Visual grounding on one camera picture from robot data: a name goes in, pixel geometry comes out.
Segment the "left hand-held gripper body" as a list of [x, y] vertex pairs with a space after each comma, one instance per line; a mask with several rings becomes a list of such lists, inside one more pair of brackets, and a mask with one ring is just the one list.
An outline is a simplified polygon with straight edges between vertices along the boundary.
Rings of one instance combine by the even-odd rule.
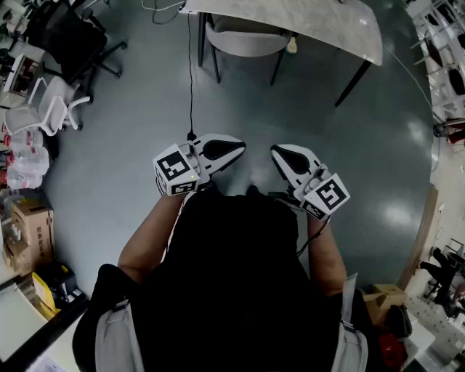
[[201, 160], [203, 138], [173, 144], [153, 159], [156, 184], [161, 195], [181, 195], [195, 192], [211, 180], [206, 162]]

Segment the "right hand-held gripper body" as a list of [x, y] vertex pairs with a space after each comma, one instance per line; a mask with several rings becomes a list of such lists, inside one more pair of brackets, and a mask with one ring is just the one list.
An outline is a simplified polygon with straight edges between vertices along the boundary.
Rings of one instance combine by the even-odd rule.
[[289, 185], [286, 192], [271, 192], [270, 197], [322, 221], [346, 203], [350, 195], [339, 175], [321, 164]]

